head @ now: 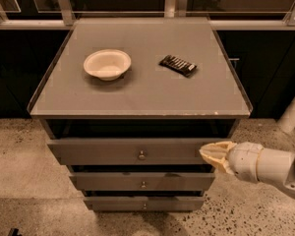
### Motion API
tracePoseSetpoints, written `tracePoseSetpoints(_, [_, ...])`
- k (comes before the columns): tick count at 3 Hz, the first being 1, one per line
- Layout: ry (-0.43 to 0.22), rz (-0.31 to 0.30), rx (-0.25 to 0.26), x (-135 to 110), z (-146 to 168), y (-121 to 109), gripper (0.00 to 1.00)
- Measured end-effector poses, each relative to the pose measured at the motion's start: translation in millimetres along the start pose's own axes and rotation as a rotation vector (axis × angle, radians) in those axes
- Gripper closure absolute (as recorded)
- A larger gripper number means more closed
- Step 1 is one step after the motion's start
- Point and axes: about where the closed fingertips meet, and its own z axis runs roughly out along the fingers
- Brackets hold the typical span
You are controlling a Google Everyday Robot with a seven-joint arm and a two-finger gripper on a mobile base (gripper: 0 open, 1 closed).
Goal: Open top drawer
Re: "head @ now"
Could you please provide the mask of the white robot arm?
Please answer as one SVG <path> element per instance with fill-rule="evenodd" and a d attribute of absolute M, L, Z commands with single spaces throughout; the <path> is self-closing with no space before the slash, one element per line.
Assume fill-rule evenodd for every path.
<path fill-rule="evenodd" d="M 295 200 L 295 152 L 244 142 L 217 142 L 200 148 L 203 160 L 241 181 L 265 183 Z"/>

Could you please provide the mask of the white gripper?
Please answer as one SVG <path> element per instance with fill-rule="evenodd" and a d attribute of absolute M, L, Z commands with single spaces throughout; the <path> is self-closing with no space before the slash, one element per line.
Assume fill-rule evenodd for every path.
<path fill-rule="evenodd" d="M 205 162 L 219 172 L 235 174 L 241 181 L 257 183 L 257 161 L 263 149 L 264 147 L 260 144 L 244 142 L 236 145 L 236 143 L 225 141 L 202 146 L 200 154 Z"/>

